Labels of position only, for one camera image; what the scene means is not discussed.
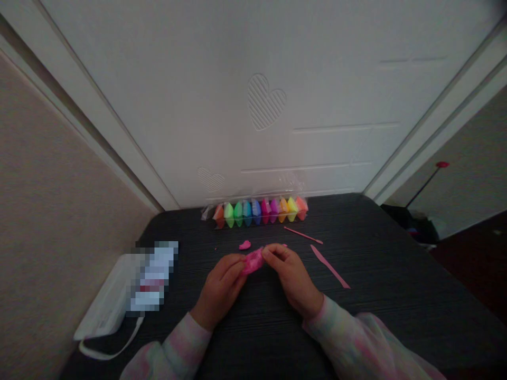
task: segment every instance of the pastel sleeve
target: pastel sleeve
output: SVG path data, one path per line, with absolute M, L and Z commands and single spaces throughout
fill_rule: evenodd
M 351 316 L 324 297 L 319 314 L 303 322 L 342 379 L 443 379 L 430 363 L 406 348 L 370 313 Z
M 211 335 L 187 313 L 162 344 L 151 342 L 142 347 L 120 380 L 193 379 Z

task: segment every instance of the sleeve cuff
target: sleeve cuff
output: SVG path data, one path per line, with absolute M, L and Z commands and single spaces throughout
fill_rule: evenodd
M 181 320 L 184 323 L 189 331 L 196 339 L 199 340 L 210 340 L 211 335 L 213 335 L 213 331 L 208 331 L 201 325 L 199 325 L 195 319 L 192 318 L 190 313 L 187 313 L 183 319 Z
M 319 313 L 311 320 L 303 321 L 303 329 L 315 340 L 325 340 L 332 334 L 346 334 L 354 328 L 354 317 L 331 298 L 324 295 Z

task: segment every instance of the white door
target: white door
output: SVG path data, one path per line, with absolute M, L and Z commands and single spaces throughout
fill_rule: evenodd
M 502 17 L 500 0 L 41 2 L 181 207 L 363 191 Z

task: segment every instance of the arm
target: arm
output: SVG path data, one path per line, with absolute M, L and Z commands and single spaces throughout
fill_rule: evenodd
M 354 318 L 320 293 L 297 253 L 270 244 L 262 256 L 278 272 L 289 303 L 303 316 L 303 328 L 321 344 L 340 378 L 445 379 L 377 317 Z
M 123 370 L 120 380 L 151 378 L 192 379 L 197 372 L 215 326 L 227 314 L 245 284 L 241 276 L 245 257 L 224 256 L 208 274 L 195 307 L 161 345 L 142 347 Z
M 340 378 L 444 379 L 430 363 L 407 349 L 370 313 L 352 317 L 324 296 L 322 309 L 303 328 L 317 340 Z

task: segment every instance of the heart embossing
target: heart embossing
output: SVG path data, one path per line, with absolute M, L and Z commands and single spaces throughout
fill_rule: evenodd
M 248 82 L 248 109 L 255 130 L 262 131 L 278 119 L 287 96 L 281 89 L 269 92 L 269 82 L 262 74 L 254 74 Z
M 222 188 L 226 179 L 221 174 L 211 174 L 211 172 L 203 167 L 197 169 L 197 176 L 199 181 L 206 187 L 209 193 L 214 193 Z

